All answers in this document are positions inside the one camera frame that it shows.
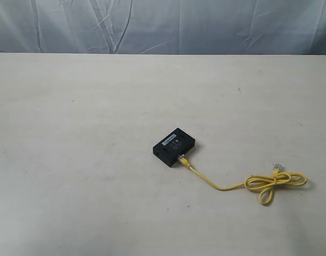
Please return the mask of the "black network switch box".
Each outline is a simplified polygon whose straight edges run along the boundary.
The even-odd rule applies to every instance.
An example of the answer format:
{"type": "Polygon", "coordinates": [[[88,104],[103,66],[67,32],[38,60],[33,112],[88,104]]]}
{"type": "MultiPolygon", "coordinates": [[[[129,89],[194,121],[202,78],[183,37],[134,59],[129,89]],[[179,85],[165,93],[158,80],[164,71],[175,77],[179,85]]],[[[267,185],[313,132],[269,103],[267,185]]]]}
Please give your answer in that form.
{"type": "Polygon", "coordinates": [[[153,154],[168,167],[172,167],[194,146],[195,139],[180,128],[176,128],[153,147],[153,154]]]}

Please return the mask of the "grey wrinkled backdrop cloth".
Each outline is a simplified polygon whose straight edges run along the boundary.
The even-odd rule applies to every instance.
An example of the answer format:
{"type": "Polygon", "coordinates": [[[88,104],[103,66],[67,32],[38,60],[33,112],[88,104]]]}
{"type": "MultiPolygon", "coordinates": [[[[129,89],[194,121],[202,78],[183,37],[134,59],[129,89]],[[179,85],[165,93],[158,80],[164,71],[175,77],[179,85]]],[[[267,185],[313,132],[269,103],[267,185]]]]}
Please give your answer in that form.
{"type": "Polygon", "coordinates": [[[0,52],[326,55],[326,1],[0,1],[0,52]]]}

